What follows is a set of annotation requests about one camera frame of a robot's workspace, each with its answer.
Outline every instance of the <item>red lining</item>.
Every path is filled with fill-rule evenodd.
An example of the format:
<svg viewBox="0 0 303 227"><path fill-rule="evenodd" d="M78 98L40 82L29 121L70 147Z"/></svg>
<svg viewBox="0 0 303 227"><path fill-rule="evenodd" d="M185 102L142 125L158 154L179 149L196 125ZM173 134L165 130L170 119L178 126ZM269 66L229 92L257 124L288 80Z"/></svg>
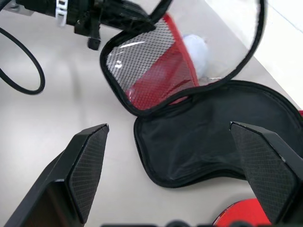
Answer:
<svg viewBox="0 0 303 227"><path fill-rule="evenodd" d="M189 68L189 71L191 72L191 77L193 79L193 83L196 87L200 86L199 83L198 83L198 78L197 78L197 75L196 75L196 70L195 70L195 67L194 67L194 64L187 52L187 49L184 45L184 42L183 42L183 38L178 30L178 28L176 27L176 24L175 22L173 21L173 19L170 17L170 15L168 13L166 13L163 17L164 21L167 23L172 35L174 36L174 39L175 39L175 42L176 42L176 45L178 46L179 50L180 50L180 53L182 54L183 58L184 58L184 61L186 62L187 64L187 67Z"/></svg>

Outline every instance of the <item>black zipper trim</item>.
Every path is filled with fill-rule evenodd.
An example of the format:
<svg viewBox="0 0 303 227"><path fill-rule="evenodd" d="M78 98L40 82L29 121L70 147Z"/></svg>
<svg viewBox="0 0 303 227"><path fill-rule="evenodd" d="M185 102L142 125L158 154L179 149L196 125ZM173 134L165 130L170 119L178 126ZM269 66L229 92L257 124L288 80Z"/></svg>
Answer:
<svg viewBox="0 0 303 227"><path fill-rule="evenodd" d="M162 15L162 13L163 13L163 12L161 12L161 13L157 14L156 10L157 9L155 9L155 11L153 12L154 16L152 17L152 20L155 23L158 21L157 19L160 19L159 15ZM109 42L107 42L100 54L100 66L101 66L101 69L103 71L103 74L104 74L108 84L110 85L111 89L113 90L114 94L116 95L116 97L118 98L120 103L127 109L127 111L129 111L131 114L133 114L135 116L148 116L151 113L154 113L154 112L160 110L161 108L169 105L170 103L172 103L180 98L183 98L185 96L190 96L190 95L200 93L200 92L206 92L209 90L213 90L215 88L222 86L227 81L234 78L244 68L244 66L250 61L250 59L255 54L255 52L260 44L260 41L262 39L263 33L264 33L265 18L266 18L265 1L259 0L258 26L257 26L257 31L255 34L254 42L253 42L250 50L248 51L247 55L245 56L245 58L239 63L239 65L229 75L227 75L225 78L219 80L218 82L215 82L215 83L212 83L212 84L209 84L206 86L192 87L192 88L187 88L182 91L179 91L176 94L174 94L171 97L164 100L163 102L161 102L160 104L158 104L157 106L152 107L147 110L139 110L131 104L131 102L126 97L125 92L121 89L121 87L119 86L118 82L116 81L116 79L114 78L112 73L109 71L107 64L106 64L107 56L111 53L113 48L121 45L122 43L124 43L125 41L127 41L129 39L136 37L138 34L128 34L127 32L123 31L123 32L119 33L118 35L116 35L115 37L113 37Z"/></svg>
<svg viewBox="0 0 303 227"><path fill-rule="evenodd" d="M278 100L278 103L280 105L283 105L283 107L287 107L288 112L293 115L293 120L297 121L298 127L303 128L303 117L300 115L299 111L294 107L294 105L287 100L283 95L280 93L276 92L275 90L272 90L269 87L266 87L261 84L253 83L253 82L248 82L248 81L239 81L239 80L232 80L229 81L226 86L232 86L232 87L241 87L241 88L247 88L247 89L258 89L261 92L266 92L267 94L272 95L273 98ZM162 114L173 111L174 109L169 109L166 108L163 110ZM157 185L161 187L166 187L166 188L179 188L179 187L184 187L184 186L189 186L201 181L205 181L211 178L216 178L216 177L231 177L231 178L237 178L241 180L246 180L244 174L240 173L240 171L237 168L225 168L222 170L215 170L211 173L207 173L206 175L201 176L201 172L196 173L194 175L190 175L188 177L183 177L182 179L175 180L175 182L168 182L168 181L162 181L160 177L157 176L157 174L152 170L152 168L149 166L149 161L143 157L143 151L145 150L144 148L144 142L142 142L142 149L140 147L138 139L140 139L140 135L137 134L139 129L139 123L142 119L146 119L146 117L138 117L134 123L134 140L136 143L136 147L138 150L138 154L141 160L141 163L149 176L149 178Z"/></svg>

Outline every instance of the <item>red object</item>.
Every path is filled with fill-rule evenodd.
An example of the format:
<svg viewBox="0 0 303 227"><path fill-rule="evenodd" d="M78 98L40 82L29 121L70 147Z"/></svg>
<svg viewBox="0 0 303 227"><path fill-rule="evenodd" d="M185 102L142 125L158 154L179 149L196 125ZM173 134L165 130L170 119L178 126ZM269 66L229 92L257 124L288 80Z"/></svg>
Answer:
<svg viewBox="0 0 303 227"><path fill-rule="evenodd" d="M236 221L245 221L253 226L271 224L257 199L243 200L231 205L219 215L213 225L227 227Z"/></svg>
<svg viewBox="0 0 303 227"><path fill-rule="evenodd" d="M126 93L140 110L150 109L181 90L199 86L181 34L168 14L163 19L175 42Z"/></svg>

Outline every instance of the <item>table surface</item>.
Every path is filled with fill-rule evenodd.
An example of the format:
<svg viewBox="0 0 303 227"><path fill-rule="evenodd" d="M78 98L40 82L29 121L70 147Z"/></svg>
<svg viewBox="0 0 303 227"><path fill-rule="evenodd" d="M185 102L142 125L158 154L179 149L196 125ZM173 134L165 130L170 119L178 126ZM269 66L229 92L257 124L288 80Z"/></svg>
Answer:
<svg viewBox="0 0 303 227"><path fill-rule="evenodd" d="M192 33L191 28L202 24L197 7L193 11L195 22L185 23L184 8L193 4L214 16L205 23L204 30L208 29L209 34L218 26L224 27L223 22L212 24L216 21L215 13L203 0L192 1L188 6L185 1L175 0L170 9L183 33ZM158 1L141 2L151 11ZM211 223L227 206L254 197L246 181L230 178L212 179L180 189L155 185L138 157L133 137L135 116L122 107L107 84L99 67L100 51L89 50L87 39L75 35L72 27L57 28L52 17L37 13L25 17L1 12L0 27L30 49L46 77L45 90L38 96L24 95L0 81L0 226L73 135L102 123L109 124L110 132L88 227L103 223L163 226L174 219L191 225ZM102 44L117 33L103 26ZM222 41L221 36L210 35L210 45L214 40ZM232 52L236 46L223 48ZM26 55L1 35L0 50L0 67L22 86L35 88L39 83L38 73ZM290 99L256 59L249 62L237 79L267 85Z"/></svg>

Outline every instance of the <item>black pouch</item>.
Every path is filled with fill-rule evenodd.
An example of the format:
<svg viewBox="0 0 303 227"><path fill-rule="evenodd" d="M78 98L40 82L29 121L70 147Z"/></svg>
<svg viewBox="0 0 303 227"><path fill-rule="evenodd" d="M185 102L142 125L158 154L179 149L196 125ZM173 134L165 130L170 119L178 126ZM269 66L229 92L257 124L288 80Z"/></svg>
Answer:
<svg viewBox="0 0 303 227"><path fill-rule="evenodd" d="M249 48L236 45L237 38L219 42L213 30L225 31L226 37L233 33L227 26L207 30L206 18L218 24L222 24L222 18L214 17L212 9L206 10L210 6L204 1L197 1L204 4L197 14L204 20L195 18L196 26L202 26L205 34L190 38L197 41L194 46L201 49L200 53L205 46L212 50L208 70L199 65L199 60L207 62L206 57L195 58L198 50L186 43L186 36L181 36L171 16L165 14L170 2L161 1L150 15L155 30L121 32L106 44L100 56L113 92L130 113L138 116L134 137L148 176L169 188L219 176L245 179L229 132L232 121L277 133L303 157L303 122L296 108L266 86L231 80L252 58L261 40L264 1L255 4L258 19L253 20L256 26ZM194 4L188 9L195 11ZM184 11L187 14L178 21L190 17L188 10ZM181 30L190 32L184 25Z"/></svg>

